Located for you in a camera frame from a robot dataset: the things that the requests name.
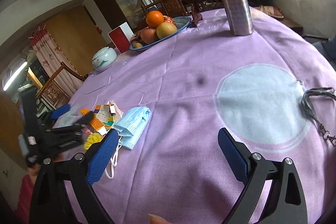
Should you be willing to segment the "blue face mask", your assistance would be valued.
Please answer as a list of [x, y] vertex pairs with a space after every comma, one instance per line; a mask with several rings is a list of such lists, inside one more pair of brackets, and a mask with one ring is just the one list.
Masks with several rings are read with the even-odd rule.
[[151, 111], [146, 106], [138, 106], [130, 109], [116, 124], [113, 125], [118, 133], [118, 145], [110, 159], [110, 164], [105, 169], [107, 178], [114, 178], [114, 169], [118, 162], [119, 150], [124, 147], [133, 150], [139, 141], [147, 123], [150, 119]]

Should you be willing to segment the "yellow scrubber ball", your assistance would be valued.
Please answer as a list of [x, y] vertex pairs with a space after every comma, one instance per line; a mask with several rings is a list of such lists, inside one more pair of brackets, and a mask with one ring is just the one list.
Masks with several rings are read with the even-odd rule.
[[103, 136], [100, 133], [92, 133], [90, 134], [87, 138], [86, 141], [84, 142], [84, 150], [87, 151], [91, 145], [95, 143], [99, 143], [102, 141]]

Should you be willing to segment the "colourful paper wrappers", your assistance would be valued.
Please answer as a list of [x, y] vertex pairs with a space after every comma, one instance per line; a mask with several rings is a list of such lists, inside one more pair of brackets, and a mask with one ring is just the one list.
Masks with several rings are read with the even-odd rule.
[[83, 130], [86, 135], [98, 133], [101, 136], [104, 136], [123, 116], [123, 112], [114, 101], [96, 105], [92, 112], [93, 119]]

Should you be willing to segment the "floral pink curtain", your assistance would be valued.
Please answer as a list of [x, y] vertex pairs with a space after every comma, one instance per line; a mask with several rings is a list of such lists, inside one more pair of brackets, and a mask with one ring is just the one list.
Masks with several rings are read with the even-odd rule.
[[[61, 67], [61, 63], [64, 63], [77, 73], [77, 70], [72, 66], [51, 34], [47, 31], [46, 25], [38, 27], [30, 35], [29, 39], [37, 59], [49, 77]], [[72, 97], [82, 85], [79, 79], [68, 73], [65, 69], [55, 77], [54, 81], [69, 97]]]

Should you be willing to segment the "white ceramic jar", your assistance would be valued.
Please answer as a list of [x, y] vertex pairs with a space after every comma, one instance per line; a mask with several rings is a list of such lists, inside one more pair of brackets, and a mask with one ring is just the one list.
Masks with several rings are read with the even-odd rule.
[[116, 51], [111, 47], [104, 47], [92, 57], [92, 66], [97, 72], [104, 71], [117, 58]]

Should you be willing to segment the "purple tablecloth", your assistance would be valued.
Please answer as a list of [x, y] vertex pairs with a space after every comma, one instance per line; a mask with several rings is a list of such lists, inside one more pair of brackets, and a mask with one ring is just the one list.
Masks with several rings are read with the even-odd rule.
[[335, 87], [335, 70], [282, 23], [251, 16], [253, 34], [233, 36], [223, 10], [205, 12], [198, 27], [91, 73], [71, 98], [58, 126], [109, 101], [151, 111], [114, 178], [93, 186], [116, 223], [221, 223], [243, 189], [218, 145], [223, 127], [266, 159], [294, 161], [309, 223], [335, 197], [335, 148], [299, 108], [305, 91]]

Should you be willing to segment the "red white box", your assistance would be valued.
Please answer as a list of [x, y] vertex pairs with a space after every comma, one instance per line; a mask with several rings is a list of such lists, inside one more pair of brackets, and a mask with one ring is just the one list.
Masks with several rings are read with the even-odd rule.
[[124, 53], [129, 50], [130, 40], [133, 36], [133, 31], [127, 22], [116, 27], [111, 32], [108, 33], [109, 38], [112, 40], [113, 44], [116, 46], [120, 53]]

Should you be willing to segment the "red apple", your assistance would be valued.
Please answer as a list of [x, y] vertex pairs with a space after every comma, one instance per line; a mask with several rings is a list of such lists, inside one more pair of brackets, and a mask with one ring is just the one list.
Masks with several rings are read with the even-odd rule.
[[144, 28], [140, 32], [140, 37], [141, 37], [141, 40], [145, 44], [151, 44], [158, 40], [158, 36], [157, 36], [155, 28]]

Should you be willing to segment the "dark glass display cabinet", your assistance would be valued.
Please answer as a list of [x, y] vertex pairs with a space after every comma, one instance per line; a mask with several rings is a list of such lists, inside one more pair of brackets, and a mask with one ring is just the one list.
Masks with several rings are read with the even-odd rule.
[[110, 28], [127, 23], [132, 31], [147, 27], [142, 0], [93, 0]]

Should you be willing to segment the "orange fruit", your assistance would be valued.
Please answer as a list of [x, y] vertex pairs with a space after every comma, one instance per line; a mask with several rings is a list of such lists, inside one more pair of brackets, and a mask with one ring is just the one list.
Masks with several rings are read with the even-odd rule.
[[146, 15], [146, 23], [150, 28], [157, 28], [164, 20], [163, 14], [159, 11], [150, 11]]

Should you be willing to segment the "yellow apple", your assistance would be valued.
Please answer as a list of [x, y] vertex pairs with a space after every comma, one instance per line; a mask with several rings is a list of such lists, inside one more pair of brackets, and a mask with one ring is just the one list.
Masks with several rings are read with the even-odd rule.
[[163, 22], [156, 28], [156, 34], [159, 39], [166, 38], [177, 32], [177, 26], [170, 22]]

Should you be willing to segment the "blue fruit plate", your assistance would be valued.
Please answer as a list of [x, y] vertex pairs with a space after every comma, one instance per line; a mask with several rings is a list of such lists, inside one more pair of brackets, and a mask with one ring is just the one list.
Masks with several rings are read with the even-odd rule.
[[160, 42], [163, 42], [169, 38], [172, 38], [173, 36], [181, 33], [182, 31], [186, 30], [189, 25], [191, 24], [192, 19], [188, 16], [178, 16], [173, 18], [173, 20], [175, 21], [176, 25], [177, 25], [177, 31], [163, 39], [159, 39], [154, 43], [148, 44], [147, 46], [142, 46], [140, 48], [135, 48], [132, 46], [132, 44], [129, 47], [130, 51], [137, 51], [137, 52], [143, 52], [145, 50], [148, 50], [149, 48], [155, 46], [156, 44], [159, 44]]

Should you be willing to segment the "steel water bottle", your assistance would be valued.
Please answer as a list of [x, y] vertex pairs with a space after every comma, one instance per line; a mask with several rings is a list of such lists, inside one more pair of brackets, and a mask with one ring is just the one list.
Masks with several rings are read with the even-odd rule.
[[252, 18], [248, 0], [222, 0], [230, 31], [235, 36], [253, 33]]

